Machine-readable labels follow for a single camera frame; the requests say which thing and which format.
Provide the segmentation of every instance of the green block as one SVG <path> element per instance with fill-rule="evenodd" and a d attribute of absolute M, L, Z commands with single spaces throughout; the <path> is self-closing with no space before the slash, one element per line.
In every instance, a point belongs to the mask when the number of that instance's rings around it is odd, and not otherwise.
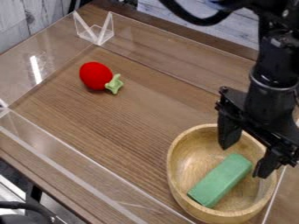
<path fill-rule="evenodd" d="M 203 206 L 212 208 L 231 188 L 247 176 L 251 168 L 251 162 L 242 155 L 230 154 L 188 191 L 190 198 Z"/>

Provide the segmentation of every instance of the wooden bowl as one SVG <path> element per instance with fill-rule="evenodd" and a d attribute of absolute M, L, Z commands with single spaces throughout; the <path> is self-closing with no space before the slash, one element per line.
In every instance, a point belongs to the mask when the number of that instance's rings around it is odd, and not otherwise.
<path fill-rule="evenodd" d="M 174 140 L 167 156 L 167 176 L 172 196 L 184 211 L 207 223 L 242 223 L 263 209 L 276 188 L 276 173 L 267 179 L 250 173 L 212 208 L 196 203 L 187 192 L 231 153 L 242 154 L 254 164 L 264 155 L 263 145 L 243 132 L 239 142 L 223 150 L 216 124 L 186 130 Z"/>

